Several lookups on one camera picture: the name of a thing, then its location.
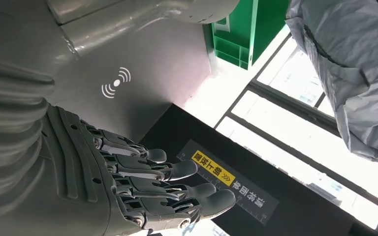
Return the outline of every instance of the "yellow sticker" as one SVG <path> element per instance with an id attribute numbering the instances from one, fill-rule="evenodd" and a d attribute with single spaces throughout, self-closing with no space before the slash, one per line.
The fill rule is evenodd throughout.
<path id="1" fill-rule="evenodd" d="M 213 176 L 221 180 L 227 186 L 230 186 L 235 180 L 235 176 L 224 169 L 222 166 L 218 165 L 210 157 L 202 153 L 201 151 L 196 151 L 192 156 L 192 160 L 198 163 L 200 166 L 209 171 Z"/>

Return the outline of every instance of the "gray wall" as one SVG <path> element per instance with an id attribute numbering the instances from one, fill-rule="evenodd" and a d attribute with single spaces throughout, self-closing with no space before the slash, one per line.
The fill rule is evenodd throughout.
<path id="1" fill-rule="evenodd" d="M 131 81 L 105 98 L 101 85 Z M 78 61 L 56 77 L 50 103 L 90 124 L 140 140 L 171 103 L 183 104 L 210 74 L 202 25 L 165 20 L 120 38 Z"/>

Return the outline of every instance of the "gray fabric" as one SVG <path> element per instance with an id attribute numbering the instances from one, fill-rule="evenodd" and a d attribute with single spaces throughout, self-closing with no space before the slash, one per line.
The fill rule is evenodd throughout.
<path id="1" fill-rule="evenodd" d="M 292 0 L 286 23 L 319 74 L 348 149 L 378 161 L 378 3 Z"/>

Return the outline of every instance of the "white icon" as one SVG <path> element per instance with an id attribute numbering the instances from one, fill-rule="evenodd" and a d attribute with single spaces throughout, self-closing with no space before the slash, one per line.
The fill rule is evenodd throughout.
<path id="1" fill-rule="evenodd" d="M 250 192 L 250 194 L 247 195 L 247 198 L 248 198 L 250 201 L 252 201 L 252 202 L 254 202 L 254 200 L 255 200 L 256 197 L 257 197 L 257 195 L 254 194 L 253 192 Z"/>
<path id="2" fill-rule="evenodd" d="M 265 201 L 261 198 L 257 198 L 257 200 L 254 202 L 259 208 L 262 208 L 264 205 Z"/>
<path id="3" fill-rule="evenodd" d="M 260 222 L 262 222 L 262 221 L 265 220 L 265 219 L 267 219 L 267 215 L 266 215 L 266 214 L 262 214 L 262 215 L 261 215 L 261 220 L 260 220 Z"/>
<path id="4" fill-rule="evenodd" d="M 113 83 L 114 88 L 118 87 L 121 83 L 126 83 L 126 82 L 131 81 L 131 73 L 129 72 L 128 69 L 126 69 L 124 67 L 120 67 L 120 70 L 119 70 L 118 73 L 119 73 L 118 76 L 122 78 L 122 81 L 121 81 L 121 79 L 115 80 L 114 83 Z M 111 84 L 102 85 L 102 87 L 101 87 L 102 94 L 106 98 L 114 98 L 114 96 L 115 96 L 115 89 L 114 88 L 111 87 Z"/>
<path id="5" fill-rule="evenodd" d="M 241 184 L 238 181 L 235 181 L 235 183 L 232 184 L 232 187 L 237 190 L 240 190 Z"/>
<path id="6" fill-rule="evenodd" d="M 244 196 L 249 192 L 249 189 L 246 188 L 244 185 L 240 189 L 240 193 L 243 194 Z"/>

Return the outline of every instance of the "window frame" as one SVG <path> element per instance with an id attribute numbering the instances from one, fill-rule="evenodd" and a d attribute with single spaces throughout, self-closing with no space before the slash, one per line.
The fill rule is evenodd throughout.
<path id="1" fill-rule="evenodd" d="M 362 187 L 358 186 L 357 184 L 353 183 L 352 181 L 346 179 L 345 177 L 341 176 L 340 174 L 334 172 L 333 170 L 325 167 L 322 164 L 314 161 L 312 158 L 304 155 L 300 151 L 292 148 L 291 146 L 285 144 L 284 142 L 280 141 L 279 139 L 273 137 L 272 135 L 268 134 L 267 132 L 261 130 L 260 128 L 250 124 L 243 118 L 238 117 L 237 115 L 233 114 L 231 111 L 235 108 L 241 98 L 246 94 L 247 91 L 253 92 L 256 95 L 267 99 L 268 101 L 276 104 L 277 106 L 307 120 L 308 122 L 317 125 L 318 127 L 334 134 L 335 136 L 341 138 L 340 133 L 337 128 L 336 120 L 319 111 L 318 107 L 321 105 L 322 101 L 324 100 L 325 93 L 323 92 L 320 98 L 318 99 L 317 103 L 314 107 L 309 106 L 293 97 L 290 97 L 268 85 L 265 85 L 259 82 L 257 79 L 260 74 L 265 70 L 265 68 L 269 65 L 271 60 L 276 56 L 276 54 L 281 50 L 283 45 L 292 37 L 289 34 L 284 41 L 280 44 L 280 46 L 275 50 L 275 52 L 270 56 L 270 58 L 266 61 L 263 67 L 259 70 L 259 72 L 251 79 L 251 81 L 247 84 L 247 86 L 243 89 L 240 95 L 235 99 L 235 101 L 231 104 L 228 110 L 223 114 L 223 116 L 219 119 L 217 124 L 215 125 L 214 129 L 216 129 L 225 117 L 229 117 L 233 119 L 240 125 L 244 126 L 245 128 L 249 129 L 250 131 L 254 132 L 255 134 L 259 135 L 260 137 L 266 139 L 267 141 L 273 143 L 277 147 L 283 149 L 284 151 L 288 152 L 289 154 L 295 156 L 299 160 L 305 162 L 306 164 L 310 165 L 311 167 L 315 168 L 316 170 L 325 173 L 328 177 L 332 178 L 333 180 L 337 181 L 338 183 L 342 184 L 343 186 L 347 187 L 348 189 L 354 191 L 356 194 L 366 198 L 370 202 L 378 205 L 378 198 L 373 194 L 369 193 Z"/>

